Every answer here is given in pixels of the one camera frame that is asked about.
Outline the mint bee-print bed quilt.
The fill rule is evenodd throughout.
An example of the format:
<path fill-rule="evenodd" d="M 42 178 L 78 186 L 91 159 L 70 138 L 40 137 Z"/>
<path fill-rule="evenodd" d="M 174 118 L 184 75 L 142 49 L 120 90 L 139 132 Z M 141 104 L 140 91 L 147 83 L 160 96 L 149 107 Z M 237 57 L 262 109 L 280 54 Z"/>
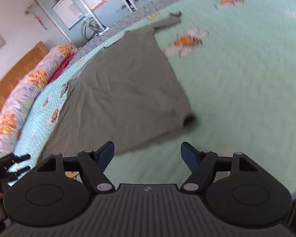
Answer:
<path fill-rule="evenodd" d="M 209 32 L 203 45 L 170 63 L 198 124 L 146 148 L 115 155 L 106 169 L 113 184 L 182 184 L 189 170 L 186 141 L 199 150 L 247 154 L 290 192 L 296 192 L 296 0 L 173 0 L 153 14 L 182 12 L 182 22 L 156 34 L 161 49 L 191 27 Z M 31 155 L 14 170 L 34 167 L 65 100 L 64 84 L 115 35 L 48 84 L 33 103 L 15 146 Z"/>

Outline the purple floral bed sheet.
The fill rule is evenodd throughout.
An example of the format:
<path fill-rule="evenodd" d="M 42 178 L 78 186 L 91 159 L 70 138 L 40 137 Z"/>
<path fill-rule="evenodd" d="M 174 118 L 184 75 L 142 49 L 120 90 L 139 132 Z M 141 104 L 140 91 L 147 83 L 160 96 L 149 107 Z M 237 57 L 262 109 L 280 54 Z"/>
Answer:
<path fill-rule="evenodd" d="M 160 12 L 171 3 L 173 3 L 173 0 L 156 0 L 156 2 L 149 2 L 143 5 L 137 11 L 133 12 L 130 16 L 126 16 L 122 20 L 114 23 L 102 35 L 96 36 L 88 41 L 83 47 L 78 50 L 68 66 L 74 65 L 91 51 L 99 46 L 101 47 L 102 43 L 112 38 L 113 36 L 123 34 L 124 31 L 127 30 L 133 30 L 156 22 L 160 18 L 160 16 L 156 16 L 155 18 L 153 18 L 152 15 Z"/>

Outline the wooden headboard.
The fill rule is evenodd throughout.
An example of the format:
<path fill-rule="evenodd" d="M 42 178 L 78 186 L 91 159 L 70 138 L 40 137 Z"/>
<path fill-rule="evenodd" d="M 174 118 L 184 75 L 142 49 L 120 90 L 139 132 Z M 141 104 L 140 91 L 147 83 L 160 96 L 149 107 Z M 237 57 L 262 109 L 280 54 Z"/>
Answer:
<path fill-rule="evenodd" d="M 0 112 L 18 82 L 33 70 L 48 52 L 49 48 L 42 41 L 38 42 L 0 80 Z"/>

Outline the floral rolled duvet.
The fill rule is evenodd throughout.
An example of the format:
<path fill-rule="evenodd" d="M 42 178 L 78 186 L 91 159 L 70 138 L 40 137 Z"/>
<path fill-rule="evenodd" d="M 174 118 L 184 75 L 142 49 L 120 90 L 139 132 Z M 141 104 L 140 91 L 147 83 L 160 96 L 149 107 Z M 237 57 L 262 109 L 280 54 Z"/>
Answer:
<path fill-rule="evenodd" d="M 10 76 L 0 83 L 0 158 L 13 152 L 31 106 L 61 64 L 77 52 L 72 43 L 53 47 L 16 84 Z"/>

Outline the grey-green t-shirt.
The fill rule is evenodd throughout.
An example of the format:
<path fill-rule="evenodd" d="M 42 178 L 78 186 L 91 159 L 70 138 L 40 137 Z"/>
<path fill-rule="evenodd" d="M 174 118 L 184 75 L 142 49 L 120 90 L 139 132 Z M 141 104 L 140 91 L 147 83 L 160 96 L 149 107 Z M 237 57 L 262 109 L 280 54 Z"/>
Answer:
<path fill-rule="evenodd" d="M 126 31 L 101 48 L 69 80 L 66 100 L 40 160 L 97 150 L 107 141 L 121 154 L 177 134 L 196 121 L 188 97 L 155 40 L 180 13 Z"/>

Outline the sliding wardrobe doors with posters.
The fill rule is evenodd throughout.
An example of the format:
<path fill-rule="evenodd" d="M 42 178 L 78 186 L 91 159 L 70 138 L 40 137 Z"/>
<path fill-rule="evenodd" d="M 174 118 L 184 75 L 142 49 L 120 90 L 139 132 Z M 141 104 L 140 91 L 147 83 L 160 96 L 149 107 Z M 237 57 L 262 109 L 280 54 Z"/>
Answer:
<path fill-rule="evenodd" d="M 114 23 L 158 0 L 34 0 L 74 45 L 85 45 Z"/>

